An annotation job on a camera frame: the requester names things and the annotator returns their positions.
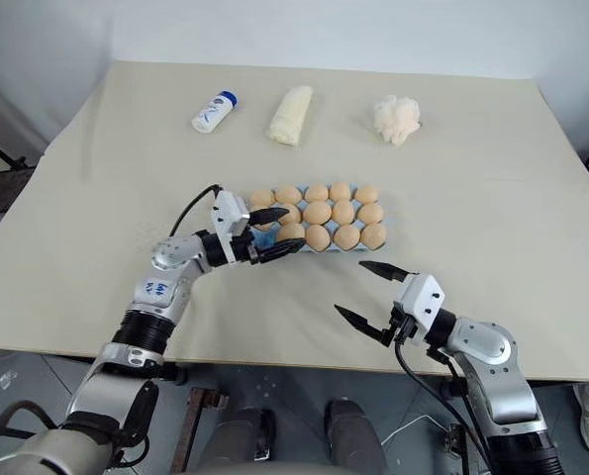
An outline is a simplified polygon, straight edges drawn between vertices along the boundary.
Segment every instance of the table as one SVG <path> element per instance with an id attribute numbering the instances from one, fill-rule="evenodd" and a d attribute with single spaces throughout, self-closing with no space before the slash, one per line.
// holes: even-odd
<path id="1" fill-rule="evenodd" d="M 301 144 L 271 142 L 300 84 L 316 91 Z M 238 108 L 196 133 L 190 119 L 222 89 Z M 422 109 L 400 148 L 371 128 L 386 94 Z M 170 359 L 397 370 L 333 308 L 386 324 L 396 288 L 357 265 L 367 258 L 433 273 L 448 309 L 508 328 L 528 377 L 589 380 L 589 176 L 526 80 L 117 62 L 0 225 L 0 348 L 95 355 L 153 244 L 210 183 L 337 180 L 381 188 L 387 245 L 217 269 L 195 285 Z M 180 232 L 211 229 L 209 205 Z M 424 347 L 407 359 L 445 372 Z"/>

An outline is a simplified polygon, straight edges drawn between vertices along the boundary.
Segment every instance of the egg tray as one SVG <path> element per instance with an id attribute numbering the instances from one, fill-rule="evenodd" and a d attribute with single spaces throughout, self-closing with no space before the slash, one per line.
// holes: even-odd
<path id="1" fill-rule="evenodd" d="M 296 204 L 296 207 L 301 212 L 301 218 L 302 218 L 303 212 L 305 211 L 305 208 L 307 208 L 307 206 L 309 204 L 309 202 L 305 201 L 305 191 L 307 191 L 307 189 L 309 188 L 309 185 L 297 185 L 296 188 L 298 188 L 298 190 L 301 192 L 301 195 L 303 196 L 303 199 Z M 355 185 L 349 184 L 349 188 L 351 189 L 351 197 L 352 197 L 353 194 L 355 193 L 355 190 L 357 190 L 358 187 Z M 327 199 L 325 201 L 326 201 L 326 203 L 328 203 L 332 207 L 332 209 L 334 208 L 335 203 L 333 200 Z M 357 200 L 354 200 L 353 198 L 350 199 L 350 202 L 353 205 L 353 210 L 355 211 L 355 215 L 357 216 L 357 212 L 363 206 L 363 204 Z M 270 206 L 270 208 L 279 208 L 282 206 L 283 206 L 282 203 L 274 203 L 273 205 Z M 358 219 L 353 221 L 353 223 L 351 223 L 351 224 L 356 226 L 360 232 L 362 232 L 362 230 L 366 227 L 366 224 Z M 304 220 L 301 221 L 301 225 L 303 225 L 303 228 L 305 230 L 307 230 L 310 226 L 312 226 Z M 315 252 L 317 254 L 321 254 L 323 252 L 328 252 L 328 251 L 353 252 L 354 250 L 379 250 L 382 247 L 384 247 L 384 244 L 382 244 L 379 247 L 377 247 L 376 249 L 369 249 L 362 242 L 359 242 L 358 244 L 355 245 L 355 247 L 352 247 L 350 250 L 341 249 L 340 247 L 338 247 L 337 245 L 334 244 L 334 233 L 341 225 L 339 225 L 335 221 L 329 220 L 326 223 L 324 223 L 322 226 L 330 234 L 330 240 L 331 240 L 330 245 L 325 250 L 318 251 L 318 250 L 312 249 L 307 243 L 305 243 L 305 245 L 303 245 L 303 247 L 301 247 L 299 252 Z M 268 231 L 261 231 L 256 228 L 251 228 L 252 234 L 254 235 L 254 241 L 253 241 L 254 246 L 259 249 L 272 247 L 273 245 L 276 244 L 276 235 L 278 234 L 278 230 L 280 230 L 281 228 L 282 228 L 282 226 L 279 222 L 275 222 Z"/>

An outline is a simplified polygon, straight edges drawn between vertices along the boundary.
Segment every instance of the white wall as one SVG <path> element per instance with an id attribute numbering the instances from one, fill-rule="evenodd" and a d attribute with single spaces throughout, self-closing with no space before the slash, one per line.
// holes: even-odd
<path id="1" fill-rule="evenodd" d="M 42 148 L 112 58 L 531 77 L 589 154 L 589 0 L 0 0 L 0 143 Z"/>

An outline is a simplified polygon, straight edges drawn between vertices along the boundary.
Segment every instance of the floor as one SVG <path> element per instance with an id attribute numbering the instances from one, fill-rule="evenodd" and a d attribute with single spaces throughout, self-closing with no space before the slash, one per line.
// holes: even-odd
<path id="1" fill-rule="evenodd" d="M 10 403 L 28 399 L 39 403 L 57 422 L 88 365 L 69 359 L 0 350 L 0 412 Z M 190 387 L 228 392 L 228 411 L 247 406 L 272 409 L 277 418 L 276 460 L 330 463 L 323 432 L 323 411 L 331 398 L 347 396 L 366 411 L 380 439 L 415 417 L 428 414 L 447 427 L 448 414 L 404 375 L 357 371 L 195 364 L 187 366 L 189 383 L 159 382 L 160 395 L 149 430 L 147 459 L 133 469 L 113 475 L 168 473 Z M 567 385 L 535 389 L 566 473 L 589 475 L 589 452 L 578 431 L 579 406 Z M 205 411 L 197 431 L 189 468 L 194 468 L 213 427 L 226 412 Z M 19 414 L 14 428 L 39 430 L 30 416 Z M 460 463 L 442 449 L 442 431 L 421 420 L 398 433 L 386 445 L 396 474 L 456 474 Z M 17 439 L 0 440 L 0 456 L 14 450 Z M 133 459 L 140 448 L 131 449 Z"/>

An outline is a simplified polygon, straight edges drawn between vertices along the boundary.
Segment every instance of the brown egg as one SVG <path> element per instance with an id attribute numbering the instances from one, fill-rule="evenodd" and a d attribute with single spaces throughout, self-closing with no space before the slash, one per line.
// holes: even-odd
<path id="1" fill-rule="evenodd" d="M 350 225 L 353 223 L 355 210 L 350 200 L 338 200 L 332 209 L 332 220 L 339 225 Z"/>
<path id="2" fill-rule="evenodd" d="M 290 203 L 292 205 L 303 199 L 303 195 L 294 185 L 280 186 L 274 193 L 274 197 L 278 203 Z"/>
<path id="3" fill-rule="evenodd" d="M 334 243 L 342 250 L 353 249 L 360 241 L 360 230 L 354 225 L 340 226 L 334 233 Z"/>
<path id="4" fill-rule="evenodd" d="M 377 201 L 379 194 L 380 193 L 377 191 L 377 187 L 367 185 L 355 190 L 354 199 L 362 204 L 373 203 Z"/>
<path id="5" fill-rule="evenodd" d="M 250 204 L 257 206 L 271 206 L 274 203 L 272 190 L 254 190 L 250 194 Z"/>
<path id="6" fill-rule="evenodd" d="M 384 212 L 378 203 L 369 203 L 357 210 L 357 218 L 366 225 L 373 225 L 382 221 Z"/>
<path id="7" fill-rule="evenodd" d="M 326 201 L 330 196 L 327 186 L 323 184 L 316 184 L 310 186 L 305 191 L 305 201 Z"/>
<path id="8" fill-rule="evenodd" d="M 293 239 L 293 238 L 304 238 L 305 228 L 303 225 L 298 223 L 290 223 L 285 225 L 283 228 L 278 230 L 276 234 L 276 240 Z"/>
<path id="9" fill-rule="evenodd" d="M 332 185 L 332 189 L 330 190 L 330 199 L 334 202 L 340 200 L 350 200 L 351 199 L 351 188 L 349 188 L 349 184 L 343 181 L 339 181 L 338 183 L 334 183 Z"/>
<path id="10" fill-rule="evenodd" d="M 305 230 L 305 241 L 316 252 L 322 252 L 329 247 L 332 240 L 324 227 L 312 225 Z"/>
<path id="11" fill-rule="evenodd" d="M 251 205 L 250 206 L 250 212 L 252 211 L 256 211 L 256 210 L 264 210 L 266 209 L 267 206 L 262 206 L 262 205 Z M 268 223 L 267 225 L 254 225 L 255 228 L 257 228 L 259 231 L 270 231 L 270 228 L 272 228 L 272 225 L 274 223 Z"/>
<path id="12" fill-rule="evenodd" d="M 290 223 L 300 223 L 301 222 L 301 212 L 300 210 L 290 203 L 285 203 L 280 205 L 279 208 L 285 208 L 289 213 L 281 218 L 279 218 L 278 222 L 285 226 L 289 225 Z"/>
<path id="13" fill-rule="evenodd" d="M 362 230 L 360 242 L 371 250 L 377 249 L 380 245 L 386 242 L 386 228 L 380 223 L 365 227 Z"/>
<path id="14" fill-rule="evenodd" d="M 332 207 L 326 201 L 314 201 L 307 205 L 303 219 L 310 225 L 323 225 L 330 220 Z"/>

